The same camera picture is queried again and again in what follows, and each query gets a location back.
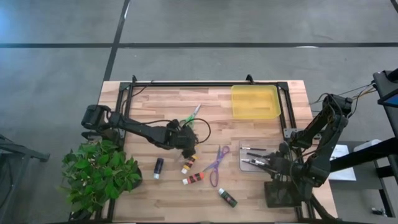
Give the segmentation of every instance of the white paper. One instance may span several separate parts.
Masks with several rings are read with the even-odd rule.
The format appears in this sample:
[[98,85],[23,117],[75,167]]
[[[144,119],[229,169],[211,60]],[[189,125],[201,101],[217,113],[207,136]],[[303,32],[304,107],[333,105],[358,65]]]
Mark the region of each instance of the white paper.
[[[331,154],[330,160],[332,161],[333,159],[339,158],[341,156],[348,155],[348,147],[345,145],[336,145],[335,150],[333,150],[333,153]],[[350,181],[356,181],[355,178],[355,173],[354,169],[352,167],[339,170],[336,172],[332,172],[329,175],[330,180],[350,180]]]

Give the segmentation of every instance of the scissors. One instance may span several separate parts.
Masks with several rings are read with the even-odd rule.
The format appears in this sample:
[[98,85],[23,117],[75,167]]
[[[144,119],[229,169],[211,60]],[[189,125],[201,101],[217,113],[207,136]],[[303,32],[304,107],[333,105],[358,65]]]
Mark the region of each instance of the scissors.
[[213,187],[217,187],[218,185],[218,165],[220,162],[223,160],[224,156],[229,153],[229,147],[228,146],[223,146],[221,149],[221,146],[218,146],[218,152],[217,152],[217,159],[214,161],[214,163],[210,164],[210,166],[206,167],[203,171],[206,171],[208,169],[214,168],[211,173],[210,173],[210,183]]
[[195,116],[197,115],[197,113],[199,112],[199,108],[201,106],[201,103],[196,107],[196,109],[193,111],[193,113],[187,118],[187,119],[183,119],[180,121],[180,126],[183,126],[184,124],[188,125],[190,128],[193,128],[193,122],[190,122],[193,118],[195,118]]

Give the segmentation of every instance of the plant pot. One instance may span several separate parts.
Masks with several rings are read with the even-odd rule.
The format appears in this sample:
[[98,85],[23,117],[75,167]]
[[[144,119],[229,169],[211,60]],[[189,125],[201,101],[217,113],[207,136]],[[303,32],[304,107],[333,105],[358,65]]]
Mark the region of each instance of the plant pot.
[[137,174],[141,177],[141,180],[139,180],[139,181],[137,181],[137,182],[132,184],[132,188],[133,189],[136,189],[138,186],[140,186],[142,184],[142,172],[139,169],[139,167],[137,167]]

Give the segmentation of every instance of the white cap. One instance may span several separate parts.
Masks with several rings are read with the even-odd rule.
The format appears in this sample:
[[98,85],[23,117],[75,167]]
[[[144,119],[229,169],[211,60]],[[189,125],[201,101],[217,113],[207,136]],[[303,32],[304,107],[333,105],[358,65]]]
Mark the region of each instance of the white cap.
[[219,193],[220,195],[222,195],[222,194],[224,193],[224,191],[225,191],[224,189],[219,189],[219,190],[218,190],[218,193]]

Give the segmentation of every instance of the floor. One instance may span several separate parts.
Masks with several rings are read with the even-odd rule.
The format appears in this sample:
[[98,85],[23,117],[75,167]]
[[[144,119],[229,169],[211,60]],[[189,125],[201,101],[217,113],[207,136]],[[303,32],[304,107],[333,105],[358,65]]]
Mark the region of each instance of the floor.
[[[51,153],[45,164],[31,162],[12,222],[67,219],[70,206],[56,190],[60,161],[82,142],[81,117],[97,102],[103,80],[130,80],[133,74],[139,80],[242,80],[251,74],[257,80],[304,80],[314,101],[323,92],[342,93],[369,83],[374,72],[397,68],[396,45],[374,47],[397,41],[397,21],[390,0],[0,0],[0,133]],[[117,49],[112,43],[119,42],[335,47]],[[354,47],[358,43],[363,47]],[[376,100],[376,94],[360,100],[342,140],[392,137]],[[333,189],[340,218],[396,222],[369,214],[381,204],[375,195]]]

